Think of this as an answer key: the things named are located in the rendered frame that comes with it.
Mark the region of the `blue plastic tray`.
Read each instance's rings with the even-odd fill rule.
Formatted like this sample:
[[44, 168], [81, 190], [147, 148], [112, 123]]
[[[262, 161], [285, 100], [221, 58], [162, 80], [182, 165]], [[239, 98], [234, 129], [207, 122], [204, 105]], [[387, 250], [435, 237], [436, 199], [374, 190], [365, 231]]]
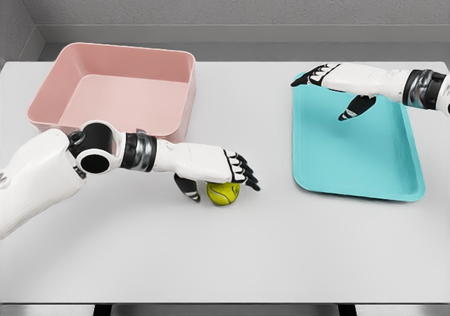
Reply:
[[310, 84], [292, 92], [292, 173], [302, 188], [406, 202], [424, 196], [405, 106], [378, 96], [363, 115], [340, 121], [353, 95]]

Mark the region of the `yellow tennis ball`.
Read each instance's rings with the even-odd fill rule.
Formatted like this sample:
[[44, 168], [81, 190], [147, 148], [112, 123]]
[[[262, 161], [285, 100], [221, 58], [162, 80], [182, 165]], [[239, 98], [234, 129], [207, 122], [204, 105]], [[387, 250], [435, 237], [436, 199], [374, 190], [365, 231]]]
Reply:
[[238, 183], [207, 183], [207, 195], [211, 202], [218, 206], [227, 206], [232, 204], [240, 193], [240, 185]]

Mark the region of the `pink plastic basket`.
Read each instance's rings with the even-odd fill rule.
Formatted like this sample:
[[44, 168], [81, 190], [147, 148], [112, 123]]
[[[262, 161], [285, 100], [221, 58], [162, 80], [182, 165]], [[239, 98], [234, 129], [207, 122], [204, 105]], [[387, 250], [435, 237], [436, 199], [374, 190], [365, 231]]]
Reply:
[[78, 130], [90, 120], [121, 132], [185, 140], [196, 92], [186, 51], [73, 43], [57, 56], [27, 109], [41, 132]]

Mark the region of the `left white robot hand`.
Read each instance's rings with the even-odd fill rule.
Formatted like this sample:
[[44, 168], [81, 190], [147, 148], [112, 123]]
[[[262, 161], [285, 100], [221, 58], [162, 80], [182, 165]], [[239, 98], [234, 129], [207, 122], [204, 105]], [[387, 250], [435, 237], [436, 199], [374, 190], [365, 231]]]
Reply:
[[219, 146], [185, 144], [176, 152], [172, 171], [181, 192], [200, 202], [197, 182], [244, 184], [259, 191], [259, 180], [247, 160], [235, 151]]

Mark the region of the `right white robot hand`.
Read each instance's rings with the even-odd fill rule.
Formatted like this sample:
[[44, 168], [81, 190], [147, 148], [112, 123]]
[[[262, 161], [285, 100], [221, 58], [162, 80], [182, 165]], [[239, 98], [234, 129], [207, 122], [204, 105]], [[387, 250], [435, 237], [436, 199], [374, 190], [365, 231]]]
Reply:
[[320, 65], [294, 80], [290, 86], [313, 84], [332, 91], [355, 95], [338, 120], [345, 121], [358, 117], [376, 103], [378, 78], [385, 71], [356, 63], [327, 63]]

